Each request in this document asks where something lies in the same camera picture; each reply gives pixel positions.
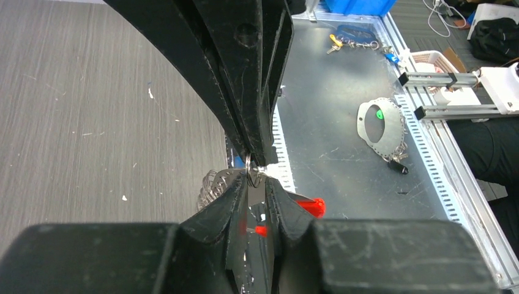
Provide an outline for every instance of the white cable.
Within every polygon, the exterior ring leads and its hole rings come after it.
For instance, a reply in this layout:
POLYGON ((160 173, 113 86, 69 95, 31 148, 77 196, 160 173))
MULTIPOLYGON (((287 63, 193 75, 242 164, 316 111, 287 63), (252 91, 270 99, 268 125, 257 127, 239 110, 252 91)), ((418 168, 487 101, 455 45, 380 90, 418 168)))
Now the white cable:
POLYGON ((433 7, 430 7, 429 5, 427 5, 427 3, 425 2, 425 0, 422 0, 422 2, 425 4, 425 6, 431 10, 431 14, 429 14, 429 18, 427 18, 427 24, 429 25, 429 28, 431 28, 433 30, 433 32, 437 33, 439 36, 442 36, 442 37, 445 37, 445 38, 448 38, 450 37, 450 29, 449 28, 455 28, 455 29, 461 29, 461 28, 464 28, 466 25, 467 25, 467 20, 465 19, 465 17, 463 17, 461 15, 461 13, 454 7, 448 5, 445 0, 439 0, 438 3, 436 5, 434 5, 433 7), (443 18, 443 16, 441 15, 441 12, 438 11, 438 9, 441 7, 441 6, 445 6, 447 9, 451 9, 453 10, 454 12, 456 12, 460 17, 461 19, 463 19, 463 26, 453 26, 452 24, 448 24, 445 19, 443 18), (440 32, 438 32, 437 30, 435 30, 433 28, 433 26, 431 25, 431 17, 433 16, 433 14, 436 13, 438 15, 438 18, 441 20, 441 22, 443 23, 443 25, 445 26, 445 28, 447 29, 447 35, 444 35, 444 34, 441 34, 440 32))

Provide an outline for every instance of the green tab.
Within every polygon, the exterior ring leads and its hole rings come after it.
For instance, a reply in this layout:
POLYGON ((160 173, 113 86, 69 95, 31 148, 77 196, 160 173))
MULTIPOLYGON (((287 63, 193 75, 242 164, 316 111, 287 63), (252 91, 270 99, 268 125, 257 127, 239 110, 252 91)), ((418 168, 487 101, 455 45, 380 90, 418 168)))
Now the green tab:
POLYGON ((384 114, 382 113, 382 109, 379 109, 376 112, 376 117, 379 118, 379 119, 384 119, 384 114))

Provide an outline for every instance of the metal table surface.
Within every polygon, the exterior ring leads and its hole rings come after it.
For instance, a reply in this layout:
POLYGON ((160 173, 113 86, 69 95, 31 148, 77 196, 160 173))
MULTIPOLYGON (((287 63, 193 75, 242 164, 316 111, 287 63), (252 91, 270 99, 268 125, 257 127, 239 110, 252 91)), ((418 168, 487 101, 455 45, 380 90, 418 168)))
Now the metal table surface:
MULTIPOLYGON (((341 24, 352 23, 294 20, 277 105, 296 192, 325 199, 329 218, 447 219, 410 135, 403 161, 408 175, 389 169, 358 136, 359 105, 403 90, 380 51, 342 48, 326 54, 329 34, 341 24)), ((366 125, 379 138, 384 125, 375 111, 366 125)))
MULTIPOLYGON (((294 16, 294 40, 283 95, 274 113, 274 145, 280 163, 267 168, 286 190, 327 203, 329 218, 442 219, 457 222, 473 237, 502 288, 519 284, 519 262, 444 121, 418 121, 413 111, 435 102, 425 88, 397 84, 404 69, 380 52, 343 48, 330 55, 329 34, 338 25, 369 28, 397 54, 406 46, 391 15, 343 16, 322 10, 294 16), (359 105, 393 97, 409 134, 408 175, 387 167, 358 136, 359 105)), ((370 138, 381 135, 376 109, 368 112, 370 138)))

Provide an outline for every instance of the person's leg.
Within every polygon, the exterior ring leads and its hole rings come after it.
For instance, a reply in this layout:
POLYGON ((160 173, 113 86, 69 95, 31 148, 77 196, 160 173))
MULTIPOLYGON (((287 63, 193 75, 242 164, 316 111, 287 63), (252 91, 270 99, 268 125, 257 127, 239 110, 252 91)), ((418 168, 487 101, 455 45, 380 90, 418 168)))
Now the person's leg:
POLYGON ((452 121, 449 128, 477 179, 506 188, 517 185, 519 118, 452 121))
POLYGON ((508 197, 489 204, 519 257, 519 118, 452 121, 449 127, 474 176, 506 187, 508 197))

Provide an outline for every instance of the blue container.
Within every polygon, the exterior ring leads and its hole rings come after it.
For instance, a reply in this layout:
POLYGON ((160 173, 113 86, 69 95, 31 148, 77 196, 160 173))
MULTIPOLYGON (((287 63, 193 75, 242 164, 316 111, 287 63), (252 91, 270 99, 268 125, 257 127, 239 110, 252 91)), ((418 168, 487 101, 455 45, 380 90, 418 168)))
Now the blue container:
POLYGON ((397 0, 326 0, 333 13, 385 16, 397 0))

